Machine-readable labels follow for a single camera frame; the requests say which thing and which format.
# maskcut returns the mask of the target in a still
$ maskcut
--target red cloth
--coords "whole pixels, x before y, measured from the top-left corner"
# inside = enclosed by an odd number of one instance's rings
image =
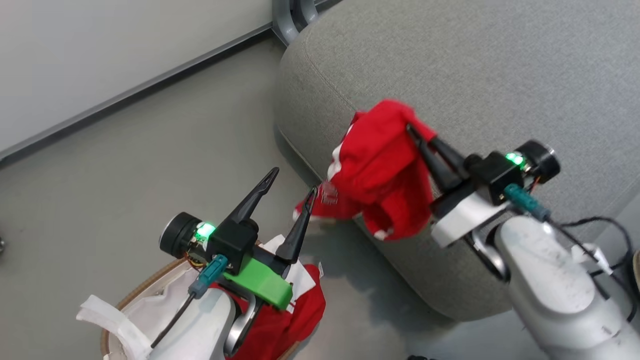
[[[431,216],[433,194],[407,124],[427,141],[437,135],[401,102],[383,100],[368,112],[356,113],[332,153],[312,215],[350,219],[362,213],[367,228],[380,240],[417,234]]]
[[[276,360],[297,341],[303,341],[311,335],[324,315],[326,301],[320,288],[320,271],[314,265],[305,265],[305,269],[316,286],[297,299],[293,314],[264,306],[232,360]],[[247,302],[231,296],[242,311],[246,311]]]

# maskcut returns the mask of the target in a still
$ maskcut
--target metal leg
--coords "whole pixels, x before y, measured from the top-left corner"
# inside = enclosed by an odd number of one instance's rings
[[[286,46],[298,36],[289,0],[273,0],[273,32]]]
[[[295,0],[294,6],[294,16],[303,27],[307,27],[319,18],[314,0]]]

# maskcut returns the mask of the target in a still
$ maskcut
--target gray sofa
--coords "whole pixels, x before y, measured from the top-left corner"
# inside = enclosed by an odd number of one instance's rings
[[[639,44],[635,0],[344,0],[286,51],[278,126],[324,177],[354,111],[396,98],[467,154],[550,144],[563,172],[536,193],[556,218],[615,215],[638,190]],[[462,243],[373,241],[446,316],[510,308]]]

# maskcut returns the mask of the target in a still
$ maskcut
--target gray floor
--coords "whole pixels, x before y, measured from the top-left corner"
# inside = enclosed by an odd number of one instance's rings
[[[98,359],[78,305],[117,303],[171,261],[157,237],[174,214],[221,220],[274,166],[254,217],[263,240],[288,230],[315,179],[274,131],[282,52],[263,41],[0,170],[1,359]],[[434,314],[351,223],[311,228],[303,253],[328,306],[296,359],[544,358],[513,313]]]

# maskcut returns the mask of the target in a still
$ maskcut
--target black cable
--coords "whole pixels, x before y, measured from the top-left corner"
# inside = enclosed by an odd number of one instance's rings
[[[572,243],[578,245],[578,247],[580,247],[580,249],[582,249],[582,251],[584,251],[595,263],[598,263],[598,259],[593,254],[593,251],[588,250],[580,240],[578,240],[574,235],[572,235],[566,229],[564,229],[562,224],[559,224],[551,219],[548,219],[547,222],[549,223],[549,225],[553,226],[556,230],[558,230],[563,235],[565,235],[569,240],[571,240]],[[620,286],[620,288],[622,288],[622,290],[625,291],[625,293],[627,294],[627,297],[631,302],[631,312],[627,317],[627,321],[630,322],[631,320],[634,319],[637,313],[636,299],[633,296],[632,292],[627,287],[627,285],[616,274],[611,274],[611,277]]]
[[[178,312],[173,316],[173,318],[169,322],[169,325],[167,325],[164,328],[164,330],[162,330],[162,332],[158,334],[154,342],[151,344],[151,348],[155,348],[158,345],[158,343],[167,335],[167,333],[169,333],[169,330],[171,330],[171,328],[175,325],[175,323],[178,321],[180,316],[182,316],[182,314],[187,309],[187,307],[189,307],[190,303],[193,301],[195,296],[196,296],[195,293],[192,293],[189,295],[189,297],[187,298],[187,301],[184,302],[180,310],[178,310]]]
[[[627,229],[625,229],[624,226],[622,226],[622,224],[620,224],[618,221],[616,221],[615,219],[612,218],[608,218],[608,217],[590,217],[590,218],[584,218],[582,220],[578,220],[575,222],[567,222],[567,223],[563,223],[560,224],[562,227],[577,227],[580,225],[585,225],[588,224],[590,222],[596,222],[596,221],[604,221],[604,222],[608,222],[611,225],[615,226],[616,228],[618,228],[618,230],[620,230],[620,232],[622,233],[622,236],[624,236],[625,239],[625,244],[627,245],[627,251],[625,253],[625,255],[622,257],[622,259],[620,259],[619,262],[617,262],[615,265],[613,265],[611,267],[612,270],[616,270],[620,267],[622,267],[623,265],[629,263],[634,254],[633,254],[633,244],[631,242],[631,236],[629,235],[629,232],[627,231]],[[594,276],[598,276],[598,275],[602,275],[604,274],[604,271],[602,270],[597,270],[594,271],[592,273],[590,273],[590,275],[592,277]]]

